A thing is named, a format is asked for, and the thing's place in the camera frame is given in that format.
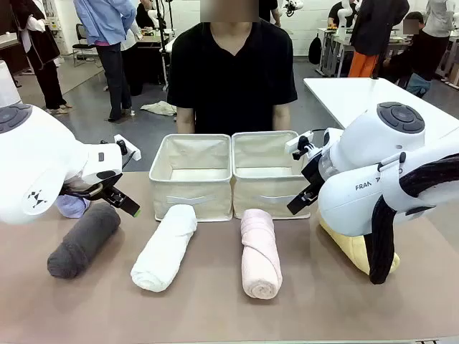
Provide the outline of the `black tripod stand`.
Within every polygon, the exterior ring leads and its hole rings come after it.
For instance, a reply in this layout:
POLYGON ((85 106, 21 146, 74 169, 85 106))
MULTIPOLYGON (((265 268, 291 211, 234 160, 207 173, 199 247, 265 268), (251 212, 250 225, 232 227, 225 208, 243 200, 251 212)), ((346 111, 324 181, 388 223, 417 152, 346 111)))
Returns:
POLYGON ((159 29, 160 38, 161 38, 160 54, 161 54, 162 70, 163 70, 163 76, 164 76, 163 91, 165 92, 168 90, 169 81, 168 81, 168 75, 166 71, 166 40, 165 40, 165 29, 166 29, 165 9, 166 8, 164 6, 164 1, 166 1, 166 3, 169 6, 169 19, 170 19, 171 25, 173 25, 171 5, 170 5, 171 0, 155 0, 157 18, 159 21, 158 29, 159 29))

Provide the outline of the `beige cloth on floor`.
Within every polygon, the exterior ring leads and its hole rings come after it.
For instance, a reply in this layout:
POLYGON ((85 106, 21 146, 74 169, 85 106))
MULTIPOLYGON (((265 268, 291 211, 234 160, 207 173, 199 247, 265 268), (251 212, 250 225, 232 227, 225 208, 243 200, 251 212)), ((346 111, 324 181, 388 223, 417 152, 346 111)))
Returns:
POLYGON ((176 114, 176 106, 170 105, 163 100, 153 104, 142 105, 141 110, 163 116, 174 116, 176 114))

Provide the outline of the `person in blue shirt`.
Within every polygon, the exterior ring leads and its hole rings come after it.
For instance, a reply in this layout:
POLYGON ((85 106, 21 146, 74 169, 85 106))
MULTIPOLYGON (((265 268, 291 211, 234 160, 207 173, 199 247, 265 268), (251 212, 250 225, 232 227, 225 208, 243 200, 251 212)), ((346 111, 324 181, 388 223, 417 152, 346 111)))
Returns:
POLYGON ((136 18, 136 9, 130 0, 73 0, 73 4, 87 43, 95 46, 105 71, 111 106, 108 121, 118 122, 132 114, 121 43, 136 18))

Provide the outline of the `lavender blue towel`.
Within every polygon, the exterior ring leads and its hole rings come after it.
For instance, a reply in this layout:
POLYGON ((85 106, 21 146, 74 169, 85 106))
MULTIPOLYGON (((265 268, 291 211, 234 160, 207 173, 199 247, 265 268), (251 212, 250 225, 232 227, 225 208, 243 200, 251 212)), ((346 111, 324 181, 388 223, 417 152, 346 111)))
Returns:
POLYGON ((90 201, 76 196, 62 195, 57 197, 55 206, 64 217, 79 219, 90 206, 90 201))

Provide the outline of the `person's right forearm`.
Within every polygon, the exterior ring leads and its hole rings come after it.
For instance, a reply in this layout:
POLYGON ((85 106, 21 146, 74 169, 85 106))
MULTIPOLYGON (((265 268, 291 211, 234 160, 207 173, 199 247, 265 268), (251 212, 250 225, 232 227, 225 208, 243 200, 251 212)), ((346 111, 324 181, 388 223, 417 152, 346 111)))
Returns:
POLYGON ((176 109, 176 126, 178 134, 195 133, 195 114, 192 108, 178 107, 176 109))

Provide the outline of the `white towel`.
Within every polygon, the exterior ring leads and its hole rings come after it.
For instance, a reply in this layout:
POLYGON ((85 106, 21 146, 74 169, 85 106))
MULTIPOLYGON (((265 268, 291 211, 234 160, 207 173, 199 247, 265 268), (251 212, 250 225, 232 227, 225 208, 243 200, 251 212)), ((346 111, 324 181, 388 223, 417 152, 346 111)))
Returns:
POLYGON ((133 265, 133 283, 143 290, 163 292, 177 275, 196 230, 194 208, 184 204, 172 206, 133 265))

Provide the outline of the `dark gray towel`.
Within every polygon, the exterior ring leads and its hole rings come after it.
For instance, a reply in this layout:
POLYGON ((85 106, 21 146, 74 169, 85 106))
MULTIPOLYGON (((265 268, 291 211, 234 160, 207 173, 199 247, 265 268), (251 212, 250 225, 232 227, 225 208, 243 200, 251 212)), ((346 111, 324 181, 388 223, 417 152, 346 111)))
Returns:
POLYGON ((114 207, 104 203, 91 206, 48 257, 50 275, 68 280, 85 272, 119 226, 114 207))

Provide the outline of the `white side table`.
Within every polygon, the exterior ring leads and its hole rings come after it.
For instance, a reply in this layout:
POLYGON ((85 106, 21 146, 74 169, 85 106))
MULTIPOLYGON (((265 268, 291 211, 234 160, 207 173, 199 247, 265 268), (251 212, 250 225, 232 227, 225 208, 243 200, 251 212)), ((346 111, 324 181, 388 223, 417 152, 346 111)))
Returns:
POLYGON ((392 101, 409 105, 421 114, 427 143, 449 134, 459 139, 458 119, 386 79, 314 77, 303 82, 342 128, 348 127, 370 105, 392 101))

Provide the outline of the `yellow towel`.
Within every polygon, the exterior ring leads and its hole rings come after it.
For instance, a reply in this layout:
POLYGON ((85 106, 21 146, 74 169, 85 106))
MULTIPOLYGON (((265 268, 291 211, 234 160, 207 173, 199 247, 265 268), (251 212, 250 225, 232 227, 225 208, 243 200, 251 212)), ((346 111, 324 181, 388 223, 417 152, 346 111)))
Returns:
POLYGON ((366 251, 366 243, 363 236, 344 236, 335 232, 321 216, 321 212, 317 211, 316 215, 319 224, 324 231, 333 239, 340 250, 348 257, 352 264, 363 273, 369 275, 370 266, 366 251))

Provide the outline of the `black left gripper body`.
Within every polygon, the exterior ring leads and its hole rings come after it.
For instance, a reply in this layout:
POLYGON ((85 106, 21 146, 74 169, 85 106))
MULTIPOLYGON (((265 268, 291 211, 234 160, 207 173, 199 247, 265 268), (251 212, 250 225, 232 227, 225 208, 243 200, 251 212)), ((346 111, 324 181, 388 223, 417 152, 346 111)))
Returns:
POLYGON ((119 181, 123 174, 116 175, 112 171, 104 171, 97 174, 97 176, 103 177, 101 181, 98 181, 95 185, 85 189, 84 191, 78 191, 69 185, 64 185, 59 193, 60 196, 75 196, 89 201, 104 200, 107 201, 111 206, 121 208, 124 201, 125 195, 119 191, 115 184, 119 181))

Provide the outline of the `black backpack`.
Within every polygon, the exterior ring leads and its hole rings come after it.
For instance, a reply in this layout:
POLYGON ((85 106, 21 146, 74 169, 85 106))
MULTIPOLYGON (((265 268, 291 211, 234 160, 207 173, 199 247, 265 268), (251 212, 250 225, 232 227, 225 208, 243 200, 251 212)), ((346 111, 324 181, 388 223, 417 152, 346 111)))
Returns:
POLYGON ((311 41, 308 50, 308 60, 312 65, 318 65, 321 61, 322 43, 319 34, 311 41))

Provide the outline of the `cream fabric storage bin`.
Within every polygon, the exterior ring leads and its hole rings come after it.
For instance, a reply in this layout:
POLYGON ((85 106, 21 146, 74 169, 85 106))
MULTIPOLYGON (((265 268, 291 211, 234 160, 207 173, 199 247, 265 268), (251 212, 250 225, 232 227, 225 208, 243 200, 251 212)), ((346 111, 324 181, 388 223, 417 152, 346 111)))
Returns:
POLYGON ((296 215, 287 205, 309 182, 285 144, 298 137, 291 130, 235 133, 231 137, 233 209, 239 219, 248 209, 261 209, 273 219, 307 219, 307 208, 296 215))
POLYGON ((148 177, 158 221, 176 204, 192 206, 199 222, 229 221, 233 217, 228 135, 165 136, 148 177))

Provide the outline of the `person in black t-shirt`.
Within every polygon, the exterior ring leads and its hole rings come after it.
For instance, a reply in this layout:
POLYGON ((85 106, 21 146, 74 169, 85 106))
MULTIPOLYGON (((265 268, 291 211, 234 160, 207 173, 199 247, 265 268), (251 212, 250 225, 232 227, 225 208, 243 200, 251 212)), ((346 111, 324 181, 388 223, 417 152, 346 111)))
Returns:
POLYGON ((174 41, 167 101, 194 110, 194 134, 272 131, 273 107, 297 98, 292 40, 268 21, 202 22, 174 41))

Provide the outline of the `pink towel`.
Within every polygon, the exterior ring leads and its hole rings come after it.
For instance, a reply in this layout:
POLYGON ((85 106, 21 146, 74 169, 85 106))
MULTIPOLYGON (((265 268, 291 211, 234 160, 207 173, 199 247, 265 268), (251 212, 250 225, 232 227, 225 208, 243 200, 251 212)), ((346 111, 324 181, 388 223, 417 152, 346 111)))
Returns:
POLYGON ((248 209, 241 218, 242 287, 251 298, 271 300, 283 283, 272 216, 248 209))

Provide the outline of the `person in orange trousers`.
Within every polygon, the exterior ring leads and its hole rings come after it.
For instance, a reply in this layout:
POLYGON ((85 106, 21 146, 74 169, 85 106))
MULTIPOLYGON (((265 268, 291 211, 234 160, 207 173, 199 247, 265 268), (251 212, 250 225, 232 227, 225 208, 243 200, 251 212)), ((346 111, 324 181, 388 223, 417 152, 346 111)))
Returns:
POLYGON ((354 48, 348 77, 371 77, 389 43, 393 26, 410 9, 408 0, 362 0, 350 38, 354 48))

